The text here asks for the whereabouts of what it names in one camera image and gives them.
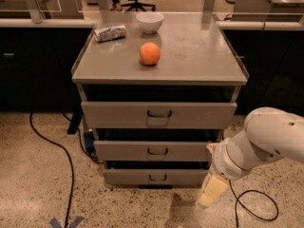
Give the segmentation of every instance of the robotic arm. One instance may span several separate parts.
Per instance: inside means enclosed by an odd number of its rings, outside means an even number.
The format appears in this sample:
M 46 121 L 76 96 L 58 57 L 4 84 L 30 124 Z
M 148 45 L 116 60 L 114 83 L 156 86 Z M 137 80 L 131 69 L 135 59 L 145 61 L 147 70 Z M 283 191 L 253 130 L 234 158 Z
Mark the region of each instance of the robotic arm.
M 289 158 L 304 163 L 304 118 L 262 107 L 245 119 L 244 129 L 233 138 L 211 143 L 209 174 L 202 184 L 198 202 L 209 206 L 235 181 L 261 164 Z

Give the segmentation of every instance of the drawer front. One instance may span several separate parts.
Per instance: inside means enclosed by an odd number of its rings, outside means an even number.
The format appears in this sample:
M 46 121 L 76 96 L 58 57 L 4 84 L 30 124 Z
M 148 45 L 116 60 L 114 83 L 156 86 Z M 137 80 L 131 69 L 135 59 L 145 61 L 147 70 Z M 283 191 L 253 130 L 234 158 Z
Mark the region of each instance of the drawer front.
M 82 102 L 90 128 L 224 129 L 235 103 L 102 103 Z
M 105 169 L 104 180 L 123 185 L 198 185 L 207 173 L 207 170 Z
M 94 143 L 100 161 L 209 162 L 207 142 Z

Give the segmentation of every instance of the bowl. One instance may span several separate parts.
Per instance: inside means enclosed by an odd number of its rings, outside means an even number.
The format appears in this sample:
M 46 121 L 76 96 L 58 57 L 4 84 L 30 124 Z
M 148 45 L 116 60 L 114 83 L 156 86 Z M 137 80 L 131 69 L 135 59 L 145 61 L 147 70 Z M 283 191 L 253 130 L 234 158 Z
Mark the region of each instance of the bowl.
M 136 20 L 144 33 L 153 34 L 161 27 L 163 14 L 155 11 L 144 11 L 136 15 Z

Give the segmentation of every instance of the black cable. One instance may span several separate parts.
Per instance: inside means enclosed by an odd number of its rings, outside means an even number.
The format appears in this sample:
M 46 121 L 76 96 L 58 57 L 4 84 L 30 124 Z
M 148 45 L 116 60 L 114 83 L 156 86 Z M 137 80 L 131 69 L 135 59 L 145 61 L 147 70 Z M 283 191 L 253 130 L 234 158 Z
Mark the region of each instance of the black cable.
M 63 116 L 70 122 L 71 119 L 64 113 L 62 112 Z M 78 131 L 78 136 L 79 136 L 79 144 L 81 146 L 81 149 L 83 150 L 83 152 L 85 153 L 85 155 L 87 155 L 88 157 L 90 157 L 95 163 L 102 163 L 101 161 L 98 161 L 98 158 L 97 157 L 94 157 L 94 156 L 91 156 L 87 151 L 86 151 L 86 148 L 84 147 L 83 145 L 83 142 L 82 142 L 82 134 L 81 134 L 81 131 L 79 129 L 79 127 L 77 128 L 77 131 Z
M 44 139 L 45 141 L 52 143 L 54 145 L 56 145 L 57 147 L 60 147 L 61 149 L 63 149 L 66 153 L 66 156 L 68 158 L 69 161 L 69 165 L 70 165 L 70 170 L 71 170 L 71 185 L 70 185 L 70 192 L 69 192 L 69 198 L 68 198 L 68 205 L 67 205 L 67 209 L 66 209 L 66 220 L 65 220 L 65 228 L 67 228 L 68 226 L 68 216 L 69 216 L 69 212 L 70 212 L 70 206 L 72 203 L 72 197 L 73 197 L 73 191 L 74 191 L 74 182 L 75 182 L 75 174 L 74 174 L 74 166 L 73 166 L 73 162 L 72 159 L 69 155 L 69 153 L 67 152 L 67 150 L 60 144 L 58 144 L 57 142 L 54 142 L 50 139 L 48 139 L 47 137 L 43 136 L 42 134 L 40 134 L 36 128 L 34 127 L 33 123 L 32 123 L 32 115 L 33 113 L 31 112 L 29 115 L 29 122 L 30 122 L 30 126 L 32 128 L 32 130 L 42 139 Z
M 235 196 L 236 198 L 236 204 L 235 204 L 235 215 L 236 215 L 236 227 L 238 228 L 238 203 L 247 211 L 249 212 L 252 216 L 254 216 L 255 218 L 257 219 L 260 219 L 262 221 L 274 221 L 275 219 L 277 219 L 278 217 L 278 207 L 277 207 L 277 204 L 276 202 L 270 197 L 268 196 L 267 194 L 263 193 L 263 192 L 260 192 L 260 191 L 257 191 L 257 190 L 247 190 L 243 193 L 241 193 L 239 196 L 236 195 L 234 189 L 233 189 L 233 186 L 232 186 L 232 183 L 231 181 L 229 180 L 229 184 L 230 184 L 230 188 L 231 188 L 231 191 L 233 193 L 233 195 Z M 248 193 L 259 193 L 263 196 L 265 196 L 266 198 L 268 198 L 275 206 L 275 209 L 276 209 L 276 214 L 274 215 L 273 218 L 263 218 L 263 217 L 260 217 L 258 215 L 256 215 L 254 212 L 252 212 L 250 209 L 248 209 L 239 199 L 244 196 L 245 194 L 248 194 Z

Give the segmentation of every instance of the orange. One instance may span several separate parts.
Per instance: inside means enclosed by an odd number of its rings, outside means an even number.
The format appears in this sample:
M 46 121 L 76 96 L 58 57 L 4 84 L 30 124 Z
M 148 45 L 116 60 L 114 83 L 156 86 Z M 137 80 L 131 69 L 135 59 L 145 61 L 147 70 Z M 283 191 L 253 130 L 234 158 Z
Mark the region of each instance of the orange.
M 161 58 L 161 49 L 155 43 L 145 43 L 140 48 L 140 55 L 143 64 L 153 66 Z

